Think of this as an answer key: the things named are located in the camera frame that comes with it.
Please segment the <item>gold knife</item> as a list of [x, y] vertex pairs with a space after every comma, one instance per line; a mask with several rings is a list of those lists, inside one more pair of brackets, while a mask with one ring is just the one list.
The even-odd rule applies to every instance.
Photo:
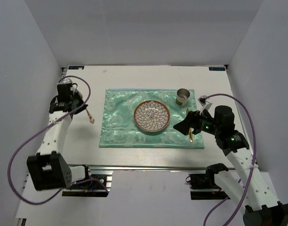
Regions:
[[193, 134], [192, 134], [192, 128], [191, 127], [189, 128], [189, 140], [191, 143], [193, 143]]

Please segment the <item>metal cup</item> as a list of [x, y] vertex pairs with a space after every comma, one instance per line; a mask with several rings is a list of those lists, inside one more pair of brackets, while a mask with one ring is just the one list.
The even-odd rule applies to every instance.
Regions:
[[176, 93], [176, 104], [178, 106], [185, 106], [190, 97], [190, 92], [187, 89], [179, 89]]

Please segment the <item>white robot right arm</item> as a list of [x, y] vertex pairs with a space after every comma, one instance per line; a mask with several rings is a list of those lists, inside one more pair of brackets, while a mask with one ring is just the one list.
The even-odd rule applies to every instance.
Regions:
[[174, 129], [184, 135], [193, 129], [194, 134], [203, 131], [215, 137], [217, 146], [241, 181], [237, 182], [224, 164], [217, 163], [207, 167], [206, 183], [212, 188], [220, 187], [235, 204], [240, 205], [238, 210], [246, 226], [288, 224], [288, 203], [281, 203], [266, 184], [247, 140], [235, 130], [234, 113], [230, 107], [217, 106], [214, 116], [207, 110], [189, 111], [183, 121], [174, 125]]

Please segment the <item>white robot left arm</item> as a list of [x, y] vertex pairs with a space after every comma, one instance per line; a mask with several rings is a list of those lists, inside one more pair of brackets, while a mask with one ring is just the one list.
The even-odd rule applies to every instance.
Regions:
[[27, 167], [37, 191], [69, 188], [78, 183], [87, 188], [92, 175], [85, 165], [69, 166], [62, 156], [67, 130], [73, 116], [87, 109], [77, 84], [64, 78], [57, 84], [58, 94], [49, 106], [49, 123], [43, 141], [34, 156], [27, 158]]

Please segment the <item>patterned orange rim plate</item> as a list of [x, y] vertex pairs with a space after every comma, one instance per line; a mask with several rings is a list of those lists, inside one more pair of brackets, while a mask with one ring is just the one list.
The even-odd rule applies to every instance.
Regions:
[[144, 132], [160, 132], [170, 122], [168, 107], [162, 102], [148, 100], [140, 103], [133, 113], [134, 122]]

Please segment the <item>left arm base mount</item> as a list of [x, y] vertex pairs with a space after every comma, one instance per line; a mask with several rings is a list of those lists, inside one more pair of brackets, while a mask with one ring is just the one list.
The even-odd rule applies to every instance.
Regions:
[[108, 168], [90, 166], [85, 182], [71, 185], [62, 191], [63, 197], [106, 198], [111, 189], [113, 171]]

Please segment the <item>green satin cloth napkin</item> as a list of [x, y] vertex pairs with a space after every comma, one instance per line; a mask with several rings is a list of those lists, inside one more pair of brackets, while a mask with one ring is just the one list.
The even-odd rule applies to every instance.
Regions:
[[[201, 133], [194, 135], [191, 142], [188, 136], [182, 135], [173, 128], [185, 118], [187, 110], [197, 109], [195, 91], [191, 89], [189, 92], [187, 104], [178, 106], [177, 91], [174, 89], [107, 89], [99, 146], [102, 148], [204, 149]], [[148, 100], [159, 101], [169, 109], [169, 124], [161, 131], [143, 131], [134, 121], [134, 110], [140, 103]]]

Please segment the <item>gold fork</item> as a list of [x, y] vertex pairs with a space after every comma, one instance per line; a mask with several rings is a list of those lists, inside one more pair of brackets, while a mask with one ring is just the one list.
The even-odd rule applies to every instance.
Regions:
[[91, 113], [89, 112], [88, 109], [86, 109], [86, 113], [87, 113], [87, 115], [88, 115], [88, 117], [89, 117], [90, 123], [91, 123], [91, 124], [94, 124], [95, 120], [94, 120], [94, 118], [92, 117], [92, 115], [91, 115]]

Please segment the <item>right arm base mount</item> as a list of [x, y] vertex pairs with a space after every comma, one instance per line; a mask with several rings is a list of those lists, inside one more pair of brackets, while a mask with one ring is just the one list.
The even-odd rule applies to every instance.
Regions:
[[215, 184], [214, 176], [221, 171], [229, 171], [223, 163], [210, 165], [205, 173], [191, 173], [185, 182], [190, 186], [191, 200], [223, 200], [228, 195]]

